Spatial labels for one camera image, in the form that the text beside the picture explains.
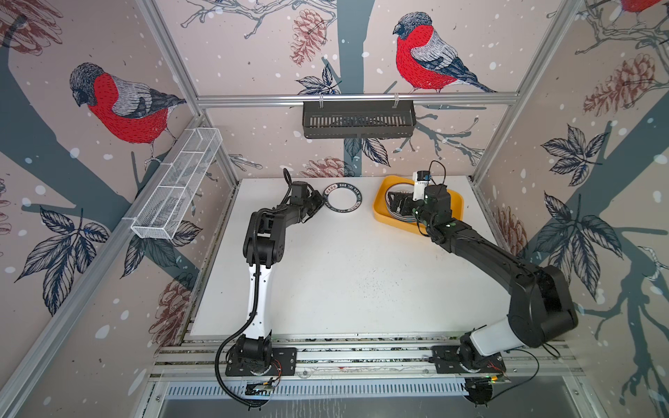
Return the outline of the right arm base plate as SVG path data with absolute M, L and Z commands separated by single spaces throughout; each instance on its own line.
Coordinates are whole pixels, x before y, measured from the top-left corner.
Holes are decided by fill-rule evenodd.
M 500 353 L 481 356 L 460 355 L 460 348 L 452 345 L 438 345 L 430 348 L 430 362 L 438 374 L 505 374 L 506 367 Z

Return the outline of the orange sunburst plate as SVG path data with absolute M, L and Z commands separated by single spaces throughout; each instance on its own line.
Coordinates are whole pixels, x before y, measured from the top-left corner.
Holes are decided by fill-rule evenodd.
M 413 200 L 413 193 L 406 191 L 387 191 L 385 194 L 385 202 L 387 210 L 392 218 L 404 223 L 414 224 L 416 222 L 416 202 Z

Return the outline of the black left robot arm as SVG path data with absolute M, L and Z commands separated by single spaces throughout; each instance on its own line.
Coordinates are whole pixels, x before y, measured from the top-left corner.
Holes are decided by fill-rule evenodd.
M 248 264 L 250 293 L 247 320 L 234 334 L 228 351 L 230 369 L 265 374 L 273 367 L 272 327 L 268 320 L 271 275 L 285 253 L 287 229 L 309 221 L 324 206 L 322 194 L 304 181 L 287 187 L 279 205 L 253 212 L 242 246 Z

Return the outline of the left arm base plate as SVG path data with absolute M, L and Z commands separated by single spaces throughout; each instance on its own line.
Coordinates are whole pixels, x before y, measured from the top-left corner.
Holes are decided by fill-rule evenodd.
M 260 354 L 246 354 L 237 348 L 231 350 L 226 364 L 225 376 L 264 377 L 293 376 L 297 362 L 296 348 L 272 348 Z

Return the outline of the green lettered plate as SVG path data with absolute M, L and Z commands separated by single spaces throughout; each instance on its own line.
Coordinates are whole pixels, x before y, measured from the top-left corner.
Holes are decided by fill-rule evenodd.
M 338 214 L 350 214 L 362 205 L 362 193 L 353 184 L 336 182 L 323 191 L 325 206 Z

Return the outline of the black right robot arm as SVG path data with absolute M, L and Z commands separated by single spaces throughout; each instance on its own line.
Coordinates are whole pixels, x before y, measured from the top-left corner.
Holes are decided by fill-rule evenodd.
M 386 193 L 385 200 L 392 214 L 411 219 L 421 235 L 467 260 L 510 294 L 505 318 L 461 337 L 458 355 L 465 369 L 477 371 L 502 351 L 538 348 L 578 327 L 563 273 L 553 266 L 541 268 L 520 259 L 455 218 L 447 186 L 426 186 L 417 200 L 413 193 L 392 191 Z

